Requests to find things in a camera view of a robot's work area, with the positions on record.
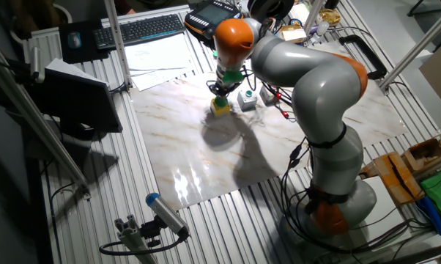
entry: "marble surface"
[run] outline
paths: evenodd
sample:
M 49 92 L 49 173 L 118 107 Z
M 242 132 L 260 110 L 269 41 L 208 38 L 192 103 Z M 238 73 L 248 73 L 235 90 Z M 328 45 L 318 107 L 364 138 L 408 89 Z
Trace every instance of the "marble surface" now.
M 176 210 L 284 173 L 304 137 L 297 123 L 260 97 L 256 109 L 242 112 L 237 93 L 247 89 L 246 81 L 229 95 L 231 113 L 214 117 L 206 86 L 214 79 L 207 73 L 131 92 L 160 194 Z M 344 122 L 364 146 L 407 132 L 373 81 Z M 306 155 L 296 169 L 307 161 Z

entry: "keyboard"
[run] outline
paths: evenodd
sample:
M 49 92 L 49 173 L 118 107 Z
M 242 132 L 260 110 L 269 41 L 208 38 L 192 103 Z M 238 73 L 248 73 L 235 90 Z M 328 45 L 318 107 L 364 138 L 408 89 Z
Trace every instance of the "keyboard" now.
M 148 18 L 131 23 L 120 24 L 121 35 L 125 45 L 134 45 L 146 43 L 153 40 L 159 40 L 164 37 L 170 37 L 184 32 L 178 15 L 164 15 L 156 18 Z M 111 29 L 94 30 L 94 39 L 97 43 L 97 49 L 109 49 L 115 47 Z

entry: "desk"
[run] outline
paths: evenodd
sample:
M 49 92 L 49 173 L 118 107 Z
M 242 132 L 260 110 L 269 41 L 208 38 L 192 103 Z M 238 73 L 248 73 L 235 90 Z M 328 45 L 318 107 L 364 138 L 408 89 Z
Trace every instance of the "desk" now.
M 121 17 L 121 22 L 173 13 L 184 18 L 188 11 L 188 6 L 171 7 L 124 16 Z M 369 30 L 349 0 L 341 1 L 338 11 L 341 13 L 342 26 L 357 26 Z M 103 25 L 107 26 L 108 21 L 103 21 Z M 346 30 L 333 36 L 327 34 L 326 39 L 332 40 L 339 34 L 353 33 Z M 393 67 L 385 52 L 371 38 L 358 32 L 355 34 L 368 41 L 388 69 Z M 61 57 L 58 29 L 34 32 L 32 37 L 24 45 L 26 59 L 28 59 L 28 50 L 33 46 L 43 50 L 45 64 L 53 58 Z M 193 72 L 186 76 L 214 71 L 215 62 L 211 52 L 189 34 L 185 35 L 185 41 L 195 62 Z M 349 49 L 357 60 L 369 70 L 373 70 L 361 52 L 354 46 L 350 46 Z M 109 82 L 110 89 L 122 83 L 122 72 L 114 52 L 108 59 L 84 62 L 76 66 L 92 76 Z M 399 78 L 397 81 L 404 82 L 404 79 Z M 408 89 L 392 84 L 388 100 L 410 132 L 367 147 L 364 151 L 365 163 L 392 151 L 402 153 L 411 145 L 440 133 L 419 100 Z M 55 212 L 58 212 L 57 239 L 63 263 L 137 263 L 134 257 L 112 258 L 101 255 L 98 246 L 118 241 L 114 219 L 123 219 L 132 213 L 141 224 L 151 221 L 154 216 L 151 209 L 145 205 L 144 199 L 148 193 L 158 189 L 134 108 L 126 92 L 115 94 L 114 102 L 123 132 L 101 135 L 92 142 L 89 158 L 84 166 L 84 174 L 89 178 L 92 198 L 88 201 L 82 199 L 77 190 L 75 197 L 72 192 L 65 191 L 56 195 L 53 201 Z M 115 161 L 108 158 L 109 156 L 118 159 Z M 45 195 L 48 192 L 55 192 L 57 188 L 70 182 L 69 177 L 58 172 L 58 168 L 54 165 L 50 168 L 50 175 L 50 189 L 42 176 Z M 303 189 L 310 182 L 310 177 L 304 169 L 292 175 L 295 177 L 291 177 L 293 185 L 291 188 Z M 277 232 L 276 226 L 281 217 L 276 199 L 278 193 L 278 180 L 272 179 L 181 209 L 179 213 L 190 226 L 192 238 L 188 243 L 182 243 L 175 249 L 157 253 L 159 263 L 303 263 L 299 252 L 286 246 L 285 238 Z M 55 263 L 59 263 L 48 201 L 46 207 L 53 256 Z M 415 217 L 423 221 L 422 215 L 411 205 L 405 206 L 402 213 L 405 217 Z M 417 231 L 412 230 L 412 234 L 416 235 Z M 432 235 L 418 236 L 407 245 Z M 163 230 L 160 239 L 166 246 L 173 243 L 175 237 L 170 231 Z M 365 259 L 367 263 L 394 252 L 396 247 L 358 257 Z M 321 263 L 354 262 L 350 256 L 334 254 L 325 255 L 319 261 Z

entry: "white bottle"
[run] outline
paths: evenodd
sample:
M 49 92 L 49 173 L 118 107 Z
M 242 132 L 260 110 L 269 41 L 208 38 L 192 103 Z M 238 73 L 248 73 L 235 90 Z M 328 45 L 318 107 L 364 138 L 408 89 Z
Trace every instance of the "white bottle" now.
M 316 29 L 315 34 L 310 38 L 309 43 L 310 44 L 316 44 L 320 43 L 322 41 L 323 35 L 326 33 L 328 28 L 330 27 L 330 24 L 326 21 L 320 22 L 318 25 L 318 29 Z

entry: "green block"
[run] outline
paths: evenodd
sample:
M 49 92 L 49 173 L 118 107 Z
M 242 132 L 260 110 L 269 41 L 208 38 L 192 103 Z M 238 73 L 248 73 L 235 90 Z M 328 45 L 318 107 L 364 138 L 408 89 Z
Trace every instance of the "green block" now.
M 234 84 L 243 81 L 243 74 L 238 70 L 234 72 L 226 72 L 223 75 L 222 82 L 224 84 Z
M 227 101 L 227 98 L 226 98 L 226 97 L 219 97 L 219 96 L 216 96 L 215 99 L 214 99 L 214 103 L 216 104 L 216 106 L 224 107 L 224 106 L 226 106 L 227 103 L 229 103 L 229 102 Z

